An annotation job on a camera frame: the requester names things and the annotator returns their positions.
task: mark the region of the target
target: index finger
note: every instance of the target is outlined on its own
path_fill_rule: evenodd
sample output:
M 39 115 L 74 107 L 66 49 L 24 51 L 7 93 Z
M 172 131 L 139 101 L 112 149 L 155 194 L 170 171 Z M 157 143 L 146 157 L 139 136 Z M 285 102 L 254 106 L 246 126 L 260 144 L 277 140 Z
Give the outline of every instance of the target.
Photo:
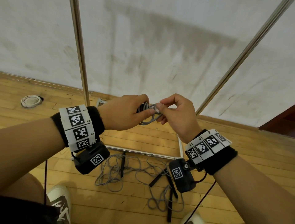
M 184 96 L 174 93 L 173 95 L 160 100 L 160 103 L 165 104 L 166 106 L 171 106 L 173 104 L 175 104 L 176 106 L 180 106 L 186 100 L 187 98 L 185 98 Z
M 146 94 L 141 94 L 135 98 L 135 104 L 137 107 L 145 102 L 150 103 L 150 100 Z

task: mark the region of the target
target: white wall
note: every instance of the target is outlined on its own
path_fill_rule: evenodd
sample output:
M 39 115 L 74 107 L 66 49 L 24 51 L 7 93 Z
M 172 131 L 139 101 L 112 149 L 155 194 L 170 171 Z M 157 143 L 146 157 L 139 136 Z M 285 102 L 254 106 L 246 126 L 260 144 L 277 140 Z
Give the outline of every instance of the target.
M 80 1 L 89 89 L 197 108 L 279 2 Z M 294 105 L 294 7 L 202 114 L 260 126 Z M 68 0 L 2 0 L 0 20 L 0 70 L 81 88 Z

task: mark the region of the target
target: wooden floor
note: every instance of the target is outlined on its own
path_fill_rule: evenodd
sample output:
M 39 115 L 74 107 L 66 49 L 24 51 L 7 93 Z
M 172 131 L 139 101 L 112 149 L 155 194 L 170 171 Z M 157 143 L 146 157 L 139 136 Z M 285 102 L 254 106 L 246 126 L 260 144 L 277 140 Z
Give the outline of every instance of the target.
M 27 95 L 39 95 L 44 102 L 36 108 L 24 109 L 20 100 Z M 95 105 L 97 98 L 90 97 Z M 0 79 L 0 128 L 49 117 L 60 107 L 83 104 L 83 96 L 62 90 L 51 89 L 27 82 Z M 295 139 L 229 126 L 227 122 L 214 123 L 212 120 L 199 120 L 202 128 L 215 128 L 230 139 L 239 155 L 255 168 L 295 195 Z M 169 125 L 152 123 L 137 126 L 127 131 L 105 131 L 102 135 L 105 144 L 144 150 L 153 153 L 178 156 L 176 134 Z M 150 197 L 147 186 L 139 183 L 134 174 L 124 177 L 124 187 L 120 192 L 110 192 L 104 186 L 95 186 L 100 168 L 89 175 L 81 175 L 70 160 L 70 151 L 66 148 L 49 159 L 47 175 L 48 188 L 56 184 L 68 187 L 72 197 L 71 219 L 74 223 L 166 223 L 166 212 L 150 210 L 147 199 Z M 146 158 L 140 157 L 143 165 Z M 44 183 L 44 164 L 31 173 Z M 195 180 L 201 179 L 203 172 L 192 171 Z M 143 181 L 150 182 L 151 177 L 138 175 Z M 185 208 L 182 212 L 172 213 L 172 223 L 179 223 L 186 213 L 192 211 L 212 185 L 214 179 L 208 176 L 191 192 L 183 194 Z M 167 185 L 161 178 L 153 187 L 156 196 Z M 181 202 L 173 204 L 174 209 L 181 208 Z M 243 223 L 235 208 L 216 185 L 198 209 L 206 223 Z

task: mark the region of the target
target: person's right forearm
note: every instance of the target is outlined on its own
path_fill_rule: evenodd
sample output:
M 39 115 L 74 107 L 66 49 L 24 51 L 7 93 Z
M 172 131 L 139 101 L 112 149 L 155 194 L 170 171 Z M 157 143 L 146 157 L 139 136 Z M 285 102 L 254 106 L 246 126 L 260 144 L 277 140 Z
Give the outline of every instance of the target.
M 295 197 L 241 157 L 213 176 L 246 224 L 295 223 Z

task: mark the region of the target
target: gray rope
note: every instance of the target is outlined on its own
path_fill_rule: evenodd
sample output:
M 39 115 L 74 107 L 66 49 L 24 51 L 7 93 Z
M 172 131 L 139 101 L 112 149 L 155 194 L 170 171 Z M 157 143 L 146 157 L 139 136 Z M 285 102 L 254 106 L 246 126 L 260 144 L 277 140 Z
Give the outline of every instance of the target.
M 147 110 L 147 109 L 156 109 L 156 104 L 152 104 L 152 105 L 149 105 L 147 102 L 143 103 L 142 105 L 140 105 L 140 107 L 137 109 L 137 113 L 141 112 L 141 111 L 144 111 L 144 110 Z M 147 124 L 150 124 L 154 121 L 156 121 L 158 118 L 160 118 L 163 114 L 161 114 L 160 112 L 157 112 L 153 114 L 152 116 L 152 119 L 150 121 L 142 121 L 139 123 L 139 125 L 147 125 Z
M 168 202 L 170 201 L 167 197 L 166 197 L 166 193 L 167 191 L 169 190 L 170 185 L 168 184 L 164 189 L 163 191 L 161 192 L 160 194 L 160 198 L 157 199 L 154 197 L 153 193 L 152 193 L 152 189 L 151 187 L 149 186 L 148 183 L 145 183 L 145 182 L 142 182 L 141 180 L 139 180 L 137 178 L 137 174 L 139 172 L 144 172 L 144 173 L 147 173 L 148 175 L 152 176 L 152 177 L 156 177 L 158 174 L 160 174 L 165 168 L 168 168 L 167 164 L 165 164 L 164 162 L 160 161 L 163 165 L 165 165 L 165 168 L 162 169 L 161 167 L 159 166 L 156 166 L 156 165 L 152 165 L 151 163 L 149 163 L 148 159 L 149 157 L 147 158 L 146 162 L 147 164 L 149 165 L 148 167 L 142 169 L 141 168 L 141 161 L 139 160 L 138 157 L 136 156 L 130 156 L 130 155 L 122 155 L 122 154 L 114 154 L 114 155 L 111 155 L 109 156 L 101 165 L 101 173 L 100 175 L 98 176 L 98 178 L 96 179 L 95 181 L 95 185 L 97 186 L 106 186 L 109 191 L 111 192 L 119 192 L 123 189 L 123 178 L 121 178 L 120 174 L 121 174 L 121 163 L 119 163 L 118 160 L 122 160 L 122 158 L 125 157 L 125 167 L 124 167 L 124 176 L 130 172 L 133 172 L 135 171 L 135 178 L 138 182 L 144 184 L 144 185 L 147 185 L 149 187 L 149 190 L 150 190 L 150 194 L 151 194 L 151 197 L 147 200 L 147 206 L 150 208 L 150 209 L 155 209 L 155 208 L 158 208 L 160 211 L 164 212 L 168 209 Z M 111 158 L 116 158 L 116 163 L 115 165 L 110 165 L 110 159 Z M 129 166 L 129 160 L 128 158 L 136 158 L 138 160 L 138 164 L 139 164 L 139 167 L 138 168 L 133 168 L 133 167 L 130 167 Z M 109 168 L 109 172 L 107 173 L 104 173 L 105 172 L 105 168 L 108 167 Z M 153 173 L 149 173 L 147 170 L 148 169 L 154 169 L 155 173 L 156 174 L 153 174 Z M 110 188 L 109 184 L 111 183 L 117 183 L 117 182 L 120 182 L 121 183 L 121 187 L 119 190 L 113 190 Z M 183 196 L 181 194 L 181 200 L 182 200 L 182 208 L 180 210 L 173 210 L 174 212 L 181 212 L 183 211 L 184 209 L 184 200 L 183 200 Z M 155 206 L 151 206 L 150 205 L 150 202 L 151 201 L 154 201 L 155 202 Z M 160 207 L 160 203 L 161 202 L 164 202 L 165 203 L 165 208 L 161 208 Z

